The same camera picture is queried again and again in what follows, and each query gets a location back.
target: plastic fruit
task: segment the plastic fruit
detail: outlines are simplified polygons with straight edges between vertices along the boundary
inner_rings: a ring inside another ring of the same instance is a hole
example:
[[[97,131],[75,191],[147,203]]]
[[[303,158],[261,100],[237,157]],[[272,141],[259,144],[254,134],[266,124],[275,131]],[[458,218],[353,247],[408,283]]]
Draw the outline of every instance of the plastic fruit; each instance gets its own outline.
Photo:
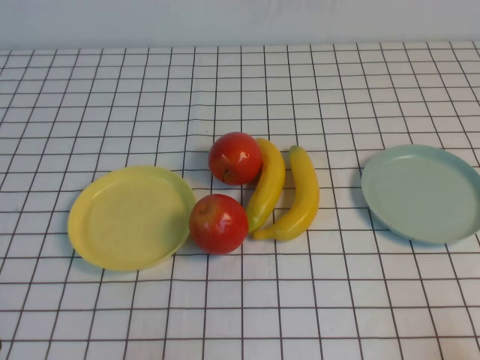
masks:
[[[285,163],[278,148],[266,139],[256,139],[262,151],[262,175],[247,206],[248,232],[261,227],[280,198],[285,182]]]
[[[190,235],[210,254],[234,251],[247,237],[247,214],[227,195],[215,193],[203,197],[193,207],[189,220]]]
[[[277,239],[284,242],[302,234],[314,221],[320,202],[317,174],[308,153],[300,146],[290,148],[290,166],[295,182],[295,200],[292,208],[270,227],[256,230],[256,240]]]
[[[227,133],[210,149],[208,167],[221,182],[243,185],[255,179],[262,167],[262,153],[246,133]]]

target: yellow banana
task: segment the yellow banana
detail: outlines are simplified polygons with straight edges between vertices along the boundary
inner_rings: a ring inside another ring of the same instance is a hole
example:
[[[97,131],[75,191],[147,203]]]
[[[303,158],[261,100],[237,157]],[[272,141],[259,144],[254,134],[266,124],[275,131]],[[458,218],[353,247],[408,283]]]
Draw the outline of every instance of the yellow banana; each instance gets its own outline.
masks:
[[[290,166],[295,182],[295,200],[292,208],[270,227],[253,231],[255,240],[277,239],[285,242],[302,234],[317,215],[320,188],[314,165],[300,146],[290,148]]]
[[[266,222],[280,197],[285,181],[285,163],[277,147],[265,139],[256,139],[262,152],[262,175],[247,206],[248,232]]]

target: light blue plate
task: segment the light blue plate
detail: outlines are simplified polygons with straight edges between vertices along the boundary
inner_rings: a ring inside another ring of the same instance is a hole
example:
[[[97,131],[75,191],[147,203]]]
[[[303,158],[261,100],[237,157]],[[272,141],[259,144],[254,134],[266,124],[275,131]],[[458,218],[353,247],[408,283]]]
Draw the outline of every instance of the light blue plate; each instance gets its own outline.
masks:
[[[480,230],[480,175],[447,151],[401,145],[364,169],[361,189],[372,212],[395,233],[434,244]]]

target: yellow plate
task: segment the yellow plate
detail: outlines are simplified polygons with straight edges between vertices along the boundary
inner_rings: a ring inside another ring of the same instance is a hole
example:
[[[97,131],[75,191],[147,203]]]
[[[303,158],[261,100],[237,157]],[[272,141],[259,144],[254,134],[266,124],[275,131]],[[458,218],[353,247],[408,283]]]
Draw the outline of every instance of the yellow plate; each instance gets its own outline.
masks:
[[[96,266],[144,269],[182,246],[195,202],[188,184],[173,172],[127,167],[99,178],[79,195],[68,235],[80,256]]]

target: white wall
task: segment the white wall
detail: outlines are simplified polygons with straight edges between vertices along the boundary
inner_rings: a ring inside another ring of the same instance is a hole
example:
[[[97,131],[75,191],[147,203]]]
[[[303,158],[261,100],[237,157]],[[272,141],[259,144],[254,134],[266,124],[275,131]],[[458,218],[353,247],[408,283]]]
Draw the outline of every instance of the white wall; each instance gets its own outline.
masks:
[[[479,0],[0,0],[0,49],[480,39]]]

